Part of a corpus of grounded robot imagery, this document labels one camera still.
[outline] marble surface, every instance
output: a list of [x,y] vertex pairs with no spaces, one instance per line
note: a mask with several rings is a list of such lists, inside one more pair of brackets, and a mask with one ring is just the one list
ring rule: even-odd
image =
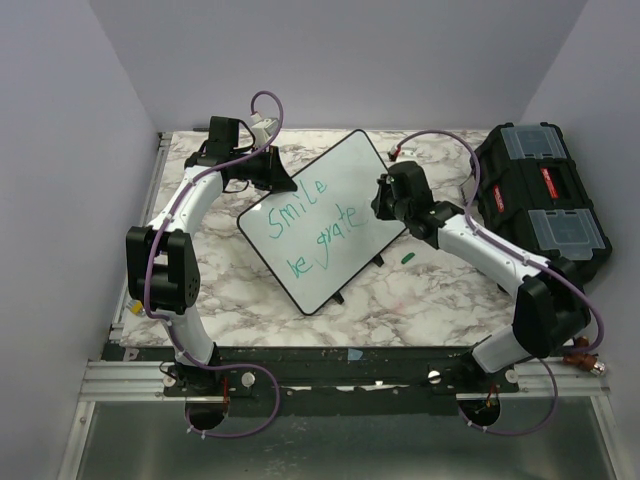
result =
[[[348,133],[283,130],[276,145],[285,168],[294,174]],[[389,147],[411,132],[367,133],[386,160]],[[457,133],[473,146],[487,134]],[[167,204],[182,179],[184,160],[205,136],[174,133],[154,214]],[[434,197],[462,204],[458,185],[469,174],[463,147],[444,136],[421,137],[408,146],[415,148]],[[342,290],[343,305],[330,301],[316,315],[302,315],[236,227],[237,216],[261,196],[251,187],[222,195],[193,240],[202,276],[197,306],[205,330],[219,345],[464,346],[511,323],[512,301],[494,282],[407,233],[385,250],[382,267],[368,266]],[[415,257],[402,265],[410,252]],[[156,321],[126,309],[123,319],[123,346],[169,345]]]

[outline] gray wall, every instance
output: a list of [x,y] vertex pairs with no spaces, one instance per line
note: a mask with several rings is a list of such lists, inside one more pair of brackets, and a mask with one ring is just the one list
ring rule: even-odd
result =
[[246,116],[263,88],[282,97],[290,127],[517,120],[585,3],[90,1],[164,130]]
[[[592,287],[607,336],[613,407],[640,452],[640,3],[590,0],[523,121],[562,128],[614,254]],[[640,475],[640,459],[636,460]]]
[[0,16],[0,478],[55,478],[155,129],[85,0]]

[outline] toolbox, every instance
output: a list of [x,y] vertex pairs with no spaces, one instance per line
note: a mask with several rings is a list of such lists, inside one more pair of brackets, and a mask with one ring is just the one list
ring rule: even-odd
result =
[[499,125],[476,154],[478,210],[485,226],[532,253],[573,260],[583,282],[590,281],[611,255],[611,243],[560,128]]

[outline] tilted whiteboard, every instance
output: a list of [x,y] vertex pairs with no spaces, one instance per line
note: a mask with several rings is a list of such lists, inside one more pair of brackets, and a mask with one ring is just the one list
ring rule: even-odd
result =
[[238,217],[302,313],[315,313],[404,230],[373,215],[384,172],[371,140],[356,130],[293,177],[297,192],[269,194]]

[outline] purple cable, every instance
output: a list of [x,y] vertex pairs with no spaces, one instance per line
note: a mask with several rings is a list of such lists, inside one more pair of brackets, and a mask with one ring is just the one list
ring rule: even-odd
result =
[[498,435],[500,437],[521,437],[523,435],[529,435],[530,433],[535,433],[539,430],[542,430],[544,427],[546,427],[551,422],[553,415],[556,413],[556,410],[558,409],[558,384],[556,383],[556,378],[554,377],[553,372],[551,371],[551,368],[549,368],[549,365],[547,365],[547,362],[545,362],[541,358],[539,358],[538,361],[540,361],[540,363],[542,363],[544,368],[547,369],[547,372],[549,372],[549,378],[551,379],[551,384],[553,385],[553,404],[551,405],[551,409],[549,410],[549,413],[547,413],[547,416],[544,417],[544,419],[539,424],[537,424],[535,427],[527,428],[526,430],[520,430],[520,431],[493,430],[487,427],[481,427],[480,425],[473,423],[471,420],[469,420],[469,417],[467,417],[467,415],[462,411],[462,409],[458,407],[458,412],[460,413],[464,421],[467,422],[467,425],[483,433]]
[[[464,218],[465,218],[465,221],[467,222],[467,225],[469,225],[469,228],[473,231],[474,234],[478,235],[480,238],[484,239],[485,241],[487,241],[491,245],[499,248],[500,250],[505,252],[507,255],[510,255],[511,257],[515,258],[516,260],[518,260],[520,262],[523,262],[525,264],[531,265],[531,266],[537,268],[538,270],[540,270],[541,272],[544,272],[547,275],[549,275],[550,277],[553,277],[554,279],[558,280],[560,283],[562,283],[564,286],[566,286],[574,295],[576,295],[589,308],[589,310],[591,310],[591,312],[593,312],[593,316],[595,317],[596,323],[598,325],[598,335],[596,336],[596,340],[591,345],[589,345],[588,347],[571,348],[571,349],[568,349],[568,351],[575,352],[575,353],[578,353],[578,352],[582,353],[582,352],[589,352],[589,351],[593,350],[594,348],[597,348],[602,343],[602,340],[604,338],[604,323],[602,321],[602,317],[600,315],[600,312],[596,309],[596,307],[593,305],[593,303],[586,297],[586,295],[584,293],[582,293],[580,291],[580,289],[578,287],[576,287],[573,283],[571,283],[569,280],[564,278],[559,273],[556,273],[555,271],[551,270],[546,265],[542,265],[542,264],[540,264],[538,262],[526,259],[520,253],[518,253],[515,250],[507,247],[506,245],[503,245],[502,243],[500,243],[500,242],[496,241],[495,239],[493,239],[491,236],[487,235],[483,231],[482,227],[480,227],[480,225],[478,225],[476,222],[474,222],[473,219],[471,218],[471,206],[473,204],[473,200],[476,197],[476,194],[478,193],[478,189],[480,188],[480,160],[478,159],[478,156],[476,155],[476,152],[474,151],[473,147],[471,145],[469,145],[469,143],[467,143],[462,137],[456,135],[455,133],[447,132],[446,130],[421,130],[419,132],[416,132],[416,133],[413,133],[413,134],[409,135],[408,137],[406,137],[402,141],[400,141],[398,143],[398,145],[397,145],[396,155],[400,152],[400,149],[402,148],[402,145],[407,143],[409,140],[413,140],[416,137],[419,137],[421,135],[427,135],[427,134],[439,134],[439,135],[445,135],[447,137],[451,137],[454,140],[460,142],[464,146],[464,148],[466,148],[469,151],[469,153],[471,154],[471,159],[473,160],[473,166],[474,166],[474,172],[475,172],[475,175],[474,175],[475,176],[475,183],[474,183],[474,186],[473,186],[473,192],[469,197],[469,201],[464,206]],[[486,433],[490,433],[490,434],[493,434],[493,435],[501,435],[501,436],[507,436],[507,437],[514,437],[514,436],[519,436],[519,435],[527,435],[529,433],[537,432],[538,430],[546,427],[549,424],[549,422],[551,421],[551,419],[553,418],[553,415],[555,414],[555,412],[556,412],[556,410],[558,408],[558,385],[556,383],[556,379],[555,379],[555,377],[553,375],[553,372],[551,371],[551,368],[549,368],[547,363],[544,362],[542,359],[538,359],[538,360],[540,360],[542,365],[544,365],[544,368],[546,368],[547,372],[549,372],[549,377],[551,378],[551,383],[553,384],[553,403],[551,405],[551,409],[549,410],[549,413],[547,414],[547,416],[538,425],[536,425],[535,427],[529,428],[527,430],[523,430],[522,432],[491,430],[491,429],[488,429],[486,427],[481,427],[480,425],[472,423],[467,418],[467,416],[464,414],[464,412],[461,409],[458,409],[460,414],[462,415],[462,417],[467,422],[467,424],[470,427],[475,428],[476,430],[480,430],[480,431],[483,431],[483,432],[486,432]]]
[[[259,155],[260,153],[264,152],[267,148],[269,148],[269,146],[273,143],[273,141],[276,139],[276,137],[280,133],[280,129],[282,128],[282,123],[284,121],[284,108],[282,106],[282,102],[280,101],[280,99],[274,93],[266,91],[266,90],[261,90],[260,92],[256,93],[253,96],[253,98],[251,99],[251,112],[255,113],[255,109],[254,109],[255,101],[256,101],[256,99],[258,97],[260,97],[262,95],[267,95],[267,96],[271,97],[276,102],[276,104],[278,105],[278,111],[279,111],[278,127],[276,128],[276,131],[273,132],[273,135],[271,136],[271,138],[269,138],[269,140],[262,147],[258,148],[254,152],[252,152],[252,153],[250,153],[248,155],[245,155],[244,157],[238,158],[236,160],[232,160],[230,162],[223,163],[222,165],[216,165],[215,167],[208,168],[208,169],[200,172],[195,177],[193,177],[193,182],[192,183],[187,183],[184,186],[184,188],[182,189],[182,191],[178,194],[178,196],[176,197],[175,202],[173,202],[173,205],[171,205],[171,207],[169,208],[169,212],[168,212],[167,218],[164,219],[164,221],[162,222],[162,225],[160,225],[160,228],[156,232],[156,235],[153,238],[153,242],[151,243],[151,251],[149,252],[149,261],[147,263],[147,271],[145,273],[145,278],[144,278],[144,298],[143,298],[144,302],[143,302],[143,304],[144,304],[144,311],[147,314],[147,317],[153,318],[153,319],[157,319],[157,320],[164,320],[165,322],[170,320],[168,315],[163,315],[161,313],[154,313],[151,310],[151,276],[153,274],[153,261],[155,260],[156,253],[158,251],[158,245],[160,244],[160,239],[162,238],[162,234],[167,229],[167,226],[169,225],[169,222],[171,221],[171,217],[176,213],[176,211],[180,207],[180,204],[184,200],[184,197],[187,195],[187,193],[189,193],[191,188],[193,188],[193,186],[198,181],[200,181],[202,178],[206,177],[207,175],[209,175],[209,174],[211,174],[213,172],[217,172],[219,170],[222,170],[224,168],[230,167],[232,165],[237,165],[238,163],[246,162],[247,160],[249,160],[251,158],[254,158],[256,155]],[[211,370],[211,371],[233,370],[233,369],[237,369],[237,368],[250,368],[250,369],[254,369],[254,370],[260,370],[261,372],[264,372],[264,373],[267,374],[267,376],[269,377],[269,379],[273,383],[273,386],[274,386],[275,391],[276,391],[276,401],[275,401],[275,405],[273,407],[273,411],[271,412],[271,415],[269,416],[269,418],[263,424],[259,425],[258,427],[254,428],[252,430],[249,430],[249,431],[246,431],[246,432],[241,432],[241,433],[213,433],[213,432],[207,432],[207,431],[203,432],[201,430],[195,429],[193,427],[193,425],[191,425],[191,421],[189,420],[188,412],[187,412],[187,422],[189,423],[190,430],[195,431],[196,433],[199,433],[201,435],[204,434],[207,437],[241,438],[241,437],[247,437],[249,435],[253,435],[254,433],[259,432],[260,430],[263,430],[264,428],[266,428],[273,421],[273,419],[276,417],[276,415],[278,413],[278,410],[280,408],[280,386],[278,385],[278,381],[276,380],[276,377],[269,370],[267,370],[264,367],[261,367],[260,365],[253,365],[253,364],[250,364],[250,363],[239,363],[239,364],[234,364],[234,365],[222,365],[222,366],[219,366],[219,367],[212,367],[210,365],[206,365],[206,364],[200,362],[199,360],[197,360],[196,358],[194,358],[189,352],[184,350],[183,346],[177,340],[177,338],[175,336],[175,331],[174,331],[172,326],[167,326],[167,330],[169,332],[169,337],[171,339],[171,342],[175,345],[177,350],[187,360],[189,360],[191,363],[193,363],[196,367],[202,368],[203,370]]]

